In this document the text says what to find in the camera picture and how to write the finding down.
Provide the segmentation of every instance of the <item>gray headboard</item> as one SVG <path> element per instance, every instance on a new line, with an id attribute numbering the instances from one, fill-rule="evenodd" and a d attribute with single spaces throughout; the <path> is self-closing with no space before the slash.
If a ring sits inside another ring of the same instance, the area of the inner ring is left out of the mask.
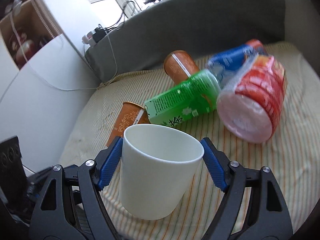
<path id="1" fill-rule="evenodd" d="M 160 67 L 178 49 L 198 58 L 253 38 L 263 43 L 284 40 L 284 14 L 284 0 L 162 1 L 109 34 L 117 74 Z M 107 36 L 87 50 L 86 58 L 103 82 L 114 76 Z"/>

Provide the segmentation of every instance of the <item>orange paper cup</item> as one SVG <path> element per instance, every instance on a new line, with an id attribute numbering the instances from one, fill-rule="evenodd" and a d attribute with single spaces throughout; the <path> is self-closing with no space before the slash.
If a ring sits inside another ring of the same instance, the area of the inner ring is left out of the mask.
<path id="1" fill-rule="evenodd" d="M 109 147 L 116 136 L 123 137 L 123 132 L 126 128 L 138 123 L 150 123 L 146 110 L 135 103 L 123 102 L 122 109 L 106 145 Z"/>
<path id="2" fill-rule="evenodd" d="M 163 66 L 164 71 L 176 85 L 200 71 L 192 57 L 183 50 L 171 52 L 165 58 Z"/>

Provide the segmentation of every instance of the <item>white cup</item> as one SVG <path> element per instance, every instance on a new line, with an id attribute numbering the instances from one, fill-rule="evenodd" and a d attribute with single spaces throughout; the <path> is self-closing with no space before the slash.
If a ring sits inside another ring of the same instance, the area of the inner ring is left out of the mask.
<path id="1" fill-rule="evenodd" d="M 169 215 L 191 183 L 204 149 L 182 131 L 136 124 L 124 131 L 120 200 L 132 215 L 156 220 Z"/>

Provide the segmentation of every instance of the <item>cup rim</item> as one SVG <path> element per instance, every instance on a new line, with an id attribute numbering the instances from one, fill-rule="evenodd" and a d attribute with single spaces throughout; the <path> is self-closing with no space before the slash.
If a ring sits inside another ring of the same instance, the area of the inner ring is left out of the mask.
<path id="1" fill-rule="evenodd" d="M 177 131 L 178 133 L 184 133 L 184 134 L 186 134 L 188 137 L 190 137 L 190 139 L 196 141 L 197 143 L 199 143 L 199 144 L 201 145 L 201 147 L 202 147 L 202 153 L 200 154 L 199 157 L 197 157 L 197 158 L 195 158 L 195 159 L 193 159 L 193 160 L 190 160 L 190 161 L 169 161 L 169 160 L 160 159 L 160 158 L 157 158 L 157 157 L 153 157 L 153 156 L 151 156 L 151 155 L 149 155 L 149 154 L 146 154 L 146 153 L 142 152 L 141 150 L 137 149 L 135 146 L 133 146 L 133 145 L 130 143 L 130 141 L 126 138 L 126 132 L 127 132 L 127 130 L 134 129 L 134 128 L 136 128 L 138 125 L 141 125 L 141 126 L 150 126 L 150 125 L 152 125 L 152 126 L 160 126 L 160 127 L 163 127 L 163 129 L 168 129 L 168 130 L 173 129 L 173 130 Z M 204 155 L 204 148 L 203 148 L 202 144 L 201 144 L 196 138 L 194 138 L 194 137 L 191 136 L 190 134 L 185 133 L 185 132 L 183 132 L 183 131 L 180 131 L 180 130 L 177 130 L 177 129 L 174 129 L 174 128 L 171 128 L 171 127 L 163 126 L 163 125 L 150 124 L 150 123 L 140 123 L 140 124 L 131 125 L 131 126 L 129 126 L 128 128 L 126 128 L 126 129 L 124 130 L 123 138 L 124 138 L 124 140 L 127 141 L 127 143 L 128 143 L 132 148 L 134 148 L 134 149 L 135 149 L 137 152 L 139 152 L 141 155 L 143 155 L 143 156 L 145 156 L 145 157 L 147 157 L 147 158 L 149 158 L 149 159 L 152 159 L 152 160 L 155 160 L 155 161 L 164 162 L 164 163 L 171 163 L 171 164 L 188 164 L 188 163 L 193 163 L 193 162 L 199 161 L 200 159 L 202 159 L 202 157 L 203 157 L 203 155 Z"/>

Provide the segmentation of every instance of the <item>white stripe on cup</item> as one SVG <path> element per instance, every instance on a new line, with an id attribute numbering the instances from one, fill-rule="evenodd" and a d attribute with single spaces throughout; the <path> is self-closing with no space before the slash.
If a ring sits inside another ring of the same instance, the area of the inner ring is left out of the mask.
<path id="1" fill-rule="evenodd" d="M 137 115 L 136 120 L 134 120 L 133 125 L 134 125 L 134 124 L 137 124 L 137 123 L 140 121 L 140 119 L 141 119 L 141 117 L 142 117 L 142 115 L 143 115 L 143 112 L 144 112 L 144 109 L 141 109 L 141 110 L 139 111 L 139 114 Z"/>
<path id="2" fill-rule="evenodd" d="M 172 57 L 176 60 L 176 62 L 179 64 L 179 66 L 183 69 L 183 71 L 187 74 L 188 77 L 191 76 L 189 71 L 186 69 L 186 67 L 182 64 L 182 62 L 177 58 L 177 56 L 173 53 L 171 54 Z"/>

